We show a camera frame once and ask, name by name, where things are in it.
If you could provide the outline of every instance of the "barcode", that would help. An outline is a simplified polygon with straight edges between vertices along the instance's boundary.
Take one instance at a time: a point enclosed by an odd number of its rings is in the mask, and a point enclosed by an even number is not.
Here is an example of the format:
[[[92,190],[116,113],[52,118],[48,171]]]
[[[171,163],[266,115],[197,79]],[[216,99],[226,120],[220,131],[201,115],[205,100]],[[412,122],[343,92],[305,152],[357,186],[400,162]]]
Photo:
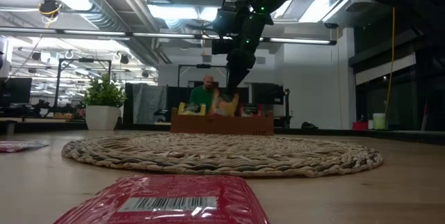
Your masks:
[[[118,210],[126,211],[168,211],[195,210],[216,208],[216,197],[183,197],[183,198],[129,198]]]

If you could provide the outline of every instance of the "green leaves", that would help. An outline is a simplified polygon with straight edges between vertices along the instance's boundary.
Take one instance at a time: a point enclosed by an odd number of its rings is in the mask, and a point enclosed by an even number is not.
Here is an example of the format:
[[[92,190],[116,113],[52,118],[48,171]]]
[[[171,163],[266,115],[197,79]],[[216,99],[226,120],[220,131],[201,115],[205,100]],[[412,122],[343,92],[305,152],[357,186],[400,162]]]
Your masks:
[[[98,78],[91,79],[90,88],[87,89],[84,102],[91,106],[121,107],[127,96],[124,89],[119,89],[113,82],[111,82],[108,74],[102,75],[102,82]]]

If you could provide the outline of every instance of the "white pot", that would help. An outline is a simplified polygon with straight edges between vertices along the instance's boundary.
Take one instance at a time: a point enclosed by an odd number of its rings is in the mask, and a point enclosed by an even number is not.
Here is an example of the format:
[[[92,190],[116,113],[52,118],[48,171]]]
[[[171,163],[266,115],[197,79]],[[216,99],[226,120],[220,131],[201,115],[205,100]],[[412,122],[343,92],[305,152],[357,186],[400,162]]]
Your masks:
[[[119,116],[120,109],[114,106],[87,106],[85,112],[89,130],[113,130]]]

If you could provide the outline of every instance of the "man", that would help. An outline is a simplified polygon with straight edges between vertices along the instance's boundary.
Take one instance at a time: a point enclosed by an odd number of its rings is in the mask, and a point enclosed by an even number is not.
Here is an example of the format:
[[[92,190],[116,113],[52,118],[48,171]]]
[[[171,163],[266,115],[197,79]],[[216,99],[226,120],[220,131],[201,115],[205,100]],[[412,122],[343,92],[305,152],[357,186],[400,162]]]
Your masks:
[[[213,99],[213,76],[206,74],[204,85],[192,90],[190,103],[206,104],[206,114],[210,112],[211,101]]]

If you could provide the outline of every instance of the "ceiling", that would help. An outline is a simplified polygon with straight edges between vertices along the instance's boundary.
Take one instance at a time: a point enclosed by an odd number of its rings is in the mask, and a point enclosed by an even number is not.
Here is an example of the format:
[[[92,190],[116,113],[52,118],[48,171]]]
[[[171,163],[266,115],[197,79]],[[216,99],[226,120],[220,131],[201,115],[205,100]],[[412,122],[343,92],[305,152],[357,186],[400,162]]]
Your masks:
[[[43,0],[0,0],[0,26],[16,26],[16,27],[45,27],[45,22],[48,18],[42,17],[37,11],[39,3]],[[86,14],[77,13],[73,7],[70,7],[70,3],[66,0],[61,0],[65,3],[61,10],[57,20],[49,25],[51,29],[84,29],[84,30],[98,30],[98,26],[88,19]],[[198,16],[202,16],[205,8],[216,9],[220,6],[221,0],[139,0],[144,6],[182,6],[192,8],[197,11]],[[269,37],[289,37],[289,38],[310,38],[310,39],[328,39],[331,38],[332,32],[325,28],[322,23],[301,23],[303,17],[309,18],[309,21],[313,18],[306,15],[307,11],[321,0],[293,0],[289,2],[289,7],[284,8],[282,15],[277,15],[278,12],[273,13],[275,25],[266,26],[264,29],[264,36]],[[338,0],[326,0],[321,2],[329,3],[332,6]],[[348,3],[336,12],[327,22],[336,22],[341,26],[365,26],[372,23],[379,16],[387,13],[387,8],[384,6],[370,1],[369,5],[356,12],[348,12],[346,8],[351,2]],[[158,28],[161,32],[171,32],[172,27],[166,24],[162,18],[148,18],[138,16],[135,12],[135,6],[131,6],[129,0],[100,0],[99,6],[101,8],[110,7],[112,13],[117,15],[117,19],[124,25],[125,31],[141,31],[148,32],[153,31],[153,28]],[[193,20],[180,19],[181,23],[190,23]],[[190,29],[182,28],[184,32],[189,32]],[[28,61],[22,69],[18,72],[17,68],[24,64],[24,61],[29,57],[30,51],[33,49],[38,41],[38,38],[20,36],[20,35],[7,35],[11,42],[14,44],[14,52],[12,59],[12,69],[10,74],[15,76],[30,76],[37,77],[35,79],[35,87],[41,88],[40,90],[48,90],[52,92],[50,88],[52,86],[43,85],[54,82],[54,72],[56,71],[57,62],[41,61]],[[211,43],[201,42],[199,40],[160,40],[160,42],[152,42],[144,39],[137,40],[142,48],[151,51],[154,45],[156,45],[156,53],[162,52],[162,55],[157,55],[157,62],[153,61],[156,67],[157,65],[171,65],[171,64],[198,64],[202,62],[201,54],[204,52],[206,55],[211,53]],[[118,80],[127,80],[132,82],[144,81],[147,83],[156,84],[157,72],[156,69],[147,65],[145,59],[138,60],[141,55],[141,51],[132,49],[126,42],[116,40],[98,40],[98,39],[71,39],[64,38],[62,35],[58,35],[57,38],[43,38],[36,51],[42,52],[42,56],[50,56],[52,58],[64,57],[68,52],[74,54],[74,58],[94,58],[95,60],[110,60],[112,61],[112,69],[118,70],[116,73]],[[274,49],[277,47],[271,47],[271,43],[261,43],[257,55],[269,58],[273,62]],[[124,65],[120,63],[120,55],[128,54],[129,63]],[[78,69],[88,69],[89,73],[93,76],[102,74],[105,72],[104,67],[98,63],[71,63],[74,67],[67,67],[63,72],[62,77],[74,77],[76,79],[85,79],[86,75],[79,74]],[[219,55],[212,58],[214,65],[224,65],[225,56]],[[35,74],[30,74],[28,67],[36,68]],[[150,75],[148,78],[142,77],[142,71],[149,70]],[[43,78],[52,78],[53,80],[45,80]]]

